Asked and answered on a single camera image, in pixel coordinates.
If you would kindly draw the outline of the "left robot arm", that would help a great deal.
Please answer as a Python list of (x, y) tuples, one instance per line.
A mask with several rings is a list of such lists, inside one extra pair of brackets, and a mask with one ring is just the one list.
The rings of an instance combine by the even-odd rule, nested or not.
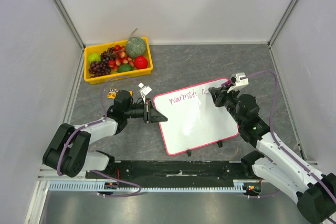
[(56, 170), (60, 176), (75, 177), (85, 165), (91, 142), (119, 134), (128, 119), (138, 118), (145, 123), (168, 121), (154, 108), (150, 99), (134, 103), (131, 93), (121, 90), (116, 93), (107, 115), (101, 119), (80, 126), (61, 124), (43, 155), (43, 164)]

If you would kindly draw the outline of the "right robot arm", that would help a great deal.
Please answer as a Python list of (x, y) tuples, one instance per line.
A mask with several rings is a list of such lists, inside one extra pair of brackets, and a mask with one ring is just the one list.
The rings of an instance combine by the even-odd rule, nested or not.
[(270, 182), (286, 194), (309, 223), (323, 223), (335, 214), (335, 174), (324, 174), (292, 151), (259, 116), (250, 94), (229, 87), (209, 88), (216, 107), (224, 107), (238, 125), (243, 140), (255, 151), (243, 158), (241, 174)]

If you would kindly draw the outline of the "pink framed whiteboard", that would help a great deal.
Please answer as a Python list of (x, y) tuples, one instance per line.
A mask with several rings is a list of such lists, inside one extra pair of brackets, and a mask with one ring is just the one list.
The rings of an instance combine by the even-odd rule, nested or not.
[(156, 110), (167, 117), (159, 123), (167, 154), (181, 154), (238, 135), (234, 119), (224, 107), (214, 105), (208, 91), (227, 80), (215, 79), (154, 97)]

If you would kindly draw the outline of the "white pink marker pen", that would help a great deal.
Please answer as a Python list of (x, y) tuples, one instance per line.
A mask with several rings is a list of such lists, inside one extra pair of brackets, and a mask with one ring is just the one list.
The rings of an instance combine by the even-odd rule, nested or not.
[(232, 85), (233, 85), (232, 79), (228, 79), (228, 80), (224, 81), (223, 83), (221, 83), (220, 85), (209, 87), (209, 88), (204, 92), (204, 94), (210, 94), (210, 89), (212, 89), (212, 88), (225, 88), (225, 87), (230, 87), (230, 86), (232, 86)]

